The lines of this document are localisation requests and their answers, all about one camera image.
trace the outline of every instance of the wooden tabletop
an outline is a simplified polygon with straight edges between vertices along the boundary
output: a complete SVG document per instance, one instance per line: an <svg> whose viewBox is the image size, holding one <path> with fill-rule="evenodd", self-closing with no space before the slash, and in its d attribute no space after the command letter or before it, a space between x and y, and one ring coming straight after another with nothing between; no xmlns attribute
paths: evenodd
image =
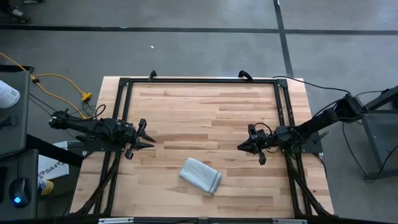
<svg viewBox="0 0 398 224"><path fill-rule="evenodd" d="M97 102L106 105L102 117L112 117L118 82L119 77L104 77ZM293 80L288 84L295 122L303 123L311 118L304 84ZM122 156L112 216L294 216L283 154L264 151L267 162L260 166L257 155L236 149L248 138L248 124L264 122L272 129L279 125L272 85L136 83L127 121L137 124L141 118L147 120L147 134L157 143L154 148L135 152L132 160ZM71 212L94 192L103 157L103 152L96 152L83 161ZM222 173L214 196L178 176L188 157ZM303 164L309 189L333 213L321 162L312 154L304 154ZM299 190L298 195L304 211Z"/></svg>

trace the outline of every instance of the gray towel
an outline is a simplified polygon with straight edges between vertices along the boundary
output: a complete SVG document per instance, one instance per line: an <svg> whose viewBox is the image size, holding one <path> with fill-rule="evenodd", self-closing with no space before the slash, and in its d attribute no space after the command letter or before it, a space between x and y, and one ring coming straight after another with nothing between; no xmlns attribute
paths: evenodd
<svg viewBox="0 0 398 224"><path fill-rule="evenodd" d="M203 191L214 194L220 184L221 173L210 166L192 158L188 158L180 177Z"/></svg>

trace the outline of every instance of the white bottle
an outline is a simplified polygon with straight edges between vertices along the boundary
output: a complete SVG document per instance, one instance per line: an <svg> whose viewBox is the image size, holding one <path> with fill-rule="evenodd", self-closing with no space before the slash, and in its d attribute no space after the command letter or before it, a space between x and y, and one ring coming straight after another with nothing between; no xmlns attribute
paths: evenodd
<svg viewBox="0 0 398 224"><path fill-rule="evenodd" d="M13 87L0 80L0 108L10 108L19 100L20 94Z"/></svg>

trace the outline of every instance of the yellow extension cord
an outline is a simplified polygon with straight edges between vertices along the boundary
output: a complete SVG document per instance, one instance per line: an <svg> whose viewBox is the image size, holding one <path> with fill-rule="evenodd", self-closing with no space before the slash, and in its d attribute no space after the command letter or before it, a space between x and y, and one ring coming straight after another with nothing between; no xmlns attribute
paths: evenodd
<svg viewBox="0 0 398 224"><path fill-rule="evenodd" d="M21 65L19 65L17 62L15 62L13 59L11 59L10 57L8 57L7 55L5 55L5 54L3 54L3 53L1 53L1 52L0 52L0 55L2 55L3 57L5 57L6 59L10 60L12 63L16 64L16 65L17 65L18 67L20 67L23 71L26 71L26 69L24 69L24 67L22 67ZM51 74L51 73L49 73L49 74L41 74L41 75L36 75L36 76L30 75L30 79L33 80L33 79L35 79L35 78L37 78L37 77L48 77L48 76L63 78L63 79L65 79L66 81L70 82L70 83L81 93L81 95L83 96L83 98L81 99L82 101L87 101L87 100L89 100L89 99L92 97L92 94L91 94L91 93L85 93L85 92L83 92L75 83L73 83L69 78L67 78L67 77L65 77L65 76L63 76L63 75ZM64 98L62 98L61 96L57 96L57 95L55 95L55 94L53 94L53 93L50 93L49 91L45 90L39 82L37 82L36 85L38 85L39 88L42 89L43 92L45 92L46 94L48 94L48 95L50 95L50 96L52 96L52 97L55 97L55 98L57 98L57 99L59 99L59 100L62 100L62 101L64 101L64 102L68 103L73 109L75 109L75 110L80 114L81 118L83 118L83 119L88 119L88 117L85 116L85 115L84 115L75 105L73 105L70 101L68 101L68 100L66 100L66 99L64 99Z"/></svg>

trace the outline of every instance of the concrete floor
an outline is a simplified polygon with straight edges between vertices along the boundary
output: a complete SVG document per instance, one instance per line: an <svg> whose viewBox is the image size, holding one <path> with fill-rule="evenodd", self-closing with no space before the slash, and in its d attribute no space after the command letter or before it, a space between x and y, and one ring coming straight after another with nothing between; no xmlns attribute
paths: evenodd
<svg viewBox="0 0 398 224"><path fill-rule="evenodd" d="M287 29L398 29L395 0L280 0L280 5ZM277 28L272 0L51 0L23 8L37 25ZM1 17L2 22L9 22ZM35 74L66 75L94 94L91 104L97 100L105 75L149 75L151 70L160 76L234 77L240 70L254 77L286 74L278 34L0 32L2 52L34 66ZM398 84L396 35L287 35L287 43L295 77L308 82L354 94ZM3 58L0 63L9 64ZM42 84L79 104L80 95L64 80L43 78ZM307 92L313 113L343 96L310 86ZM68 107L36 86L31 93L56 109ZM367 102L375 96L361 99ZM49 117L40 108L29 106L30 133L52 142L72 140L65 131L50 129ZM364 133L355 124L346 128L363 167L375 171ZM365 183L349 155L341 125L327 130L330 133L322 144L335 213L398 222L398 178Z"/></svg>

